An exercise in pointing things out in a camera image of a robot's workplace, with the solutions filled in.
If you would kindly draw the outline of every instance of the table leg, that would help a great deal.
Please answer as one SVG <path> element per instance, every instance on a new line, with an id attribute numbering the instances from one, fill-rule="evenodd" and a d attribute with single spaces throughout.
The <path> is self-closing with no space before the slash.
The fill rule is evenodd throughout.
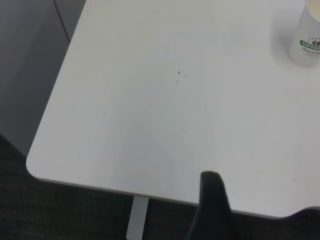
<path id="1" fill-rule="evenodd" d="M 129 225 L 126 232 L 127 240 L 142 240 L 149 198 L 135 196 L 132 202 Z"/>

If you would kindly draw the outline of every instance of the white table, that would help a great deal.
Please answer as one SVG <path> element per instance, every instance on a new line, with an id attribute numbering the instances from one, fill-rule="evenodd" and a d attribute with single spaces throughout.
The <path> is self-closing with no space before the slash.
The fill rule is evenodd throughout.
<path id="1" fill-rule="evenodd" d="M 320 67 L 287 49 L 304 0 L 87 0 L 27 158 L 38 179 L 234 211 L 320 206 Z"/>

